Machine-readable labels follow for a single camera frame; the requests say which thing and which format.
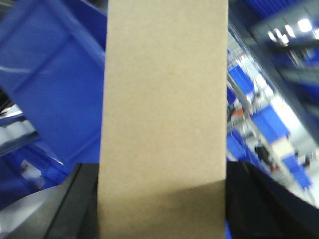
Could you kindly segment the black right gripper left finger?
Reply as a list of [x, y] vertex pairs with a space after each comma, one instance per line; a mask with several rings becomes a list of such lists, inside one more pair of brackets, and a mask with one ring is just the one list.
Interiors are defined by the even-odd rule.
[[98, 164], [78, 164], [58, 186], [25, 196], [4, 210], [6, 239], [78, 239], [98, 182]]

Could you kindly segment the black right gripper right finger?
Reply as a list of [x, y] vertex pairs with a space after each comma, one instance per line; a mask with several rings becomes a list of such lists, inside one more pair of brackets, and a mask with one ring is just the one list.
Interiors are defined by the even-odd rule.
[[233, 239], [319, 237], [318, 208], [249, 162], [227, 162], [226, 221]]

